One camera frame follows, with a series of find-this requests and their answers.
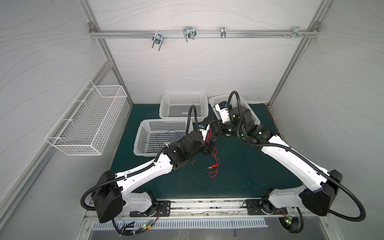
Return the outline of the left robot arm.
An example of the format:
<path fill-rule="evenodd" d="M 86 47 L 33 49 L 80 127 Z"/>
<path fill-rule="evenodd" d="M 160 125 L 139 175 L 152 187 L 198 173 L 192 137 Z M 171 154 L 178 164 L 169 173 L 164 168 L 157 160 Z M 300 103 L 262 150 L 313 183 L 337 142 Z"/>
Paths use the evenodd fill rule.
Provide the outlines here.
<path fill-rule="evenodd" d="M 203 130 L 186 130 L 180 140 L 162 147 L 153 160 L 117 174 L 104 172 L 98 183 L 82 195 L 80 205 L 85 210 L 95 211 L 100 223 L 111 221 L 123 210 L 151 214 L 158 205 L 156 198 L 152 193 L 137 194 L 134 190 L 192 163 L 200 153 L 211 154 L 214 145 L 206 141 Z"/>

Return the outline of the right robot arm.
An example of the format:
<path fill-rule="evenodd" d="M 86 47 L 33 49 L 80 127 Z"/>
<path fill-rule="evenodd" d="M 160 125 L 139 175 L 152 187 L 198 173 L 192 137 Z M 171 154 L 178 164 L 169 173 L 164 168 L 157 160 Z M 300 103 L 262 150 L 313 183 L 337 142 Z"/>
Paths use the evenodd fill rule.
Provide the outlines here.
<path fill-rule="evenodd" d="M 306 208 L 318 216 L 332 214 L 351 222 L 361 222 L 366 218 L 361 201 L 342 185 L 343 176 L 340 172 L 328 171 L 316 165 L 262 125 L 237 91 L 212 97 L 209 103 L 218 119 L 211 124 L 215 134 L 237 137 L 241 143 L 261 150 L 302 182 L 296 188 L 268 190 L 261 200 L 262 205 L 267 208 Z M 346 193 L 357 205 L 360 212 L 358 216 L 350 217 L 331 210 L 339 191 Z"/>

